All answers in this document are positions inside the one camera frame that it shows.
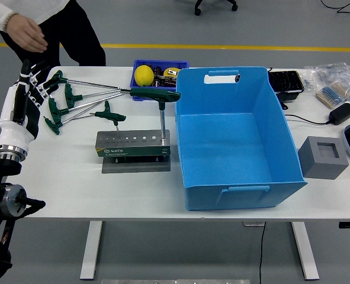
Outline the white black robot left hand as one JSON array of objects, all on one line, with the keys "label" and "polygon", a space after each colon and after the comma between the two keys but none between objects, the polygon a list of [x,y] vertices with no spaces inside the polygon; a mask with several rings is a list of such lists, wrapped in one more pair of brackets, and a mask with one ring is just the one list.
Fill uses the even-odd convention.
[{"label": "white black robot left hand", "polygon": [[46,62],[26,59],[18,80],[8,89],[0,116],[0,147],[27,150],[38,135],[40,108],[52,92],[57,80],[49,78],[52,67]]}]

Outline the person's right hand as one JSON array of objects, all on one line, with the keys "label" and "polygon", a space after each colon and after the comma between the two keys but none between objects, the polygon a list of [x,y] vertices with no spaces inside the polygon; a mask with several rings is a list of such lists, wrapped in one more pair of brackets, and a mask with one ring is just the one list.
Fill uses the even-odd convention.
[{"label": "person's right hand", "polygon": [[47,50],[48,43],[41,28],[30,18],[13,15],[6,24],[6,32],[24,50],[36,53]]}]

